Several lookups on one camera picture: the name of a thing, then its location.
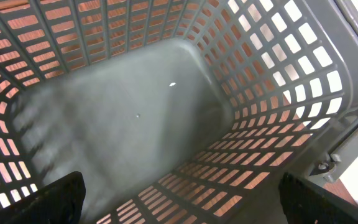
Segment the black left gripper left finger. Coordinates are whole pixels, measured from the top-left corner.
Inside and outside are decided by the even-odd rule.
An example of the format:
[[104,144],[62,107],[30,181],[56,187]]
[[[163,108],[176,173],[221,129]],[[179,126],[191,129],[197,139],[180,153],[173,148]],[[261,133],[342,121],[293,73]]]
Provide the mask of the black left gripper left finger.
[[0,224],[77,224],[85,195],[82,173],[71,172],[0,210]]

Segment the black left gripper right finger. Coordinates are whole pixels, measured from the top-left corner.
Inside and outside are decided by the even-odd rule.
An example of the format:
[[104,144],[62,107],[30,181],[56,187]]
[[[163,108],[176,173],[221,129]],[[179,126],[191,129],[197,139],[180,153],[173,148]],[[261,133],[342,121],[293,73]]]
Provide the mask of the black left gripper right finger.
[[288,223],[358,224],[358,207],[291,173],[278,185]]

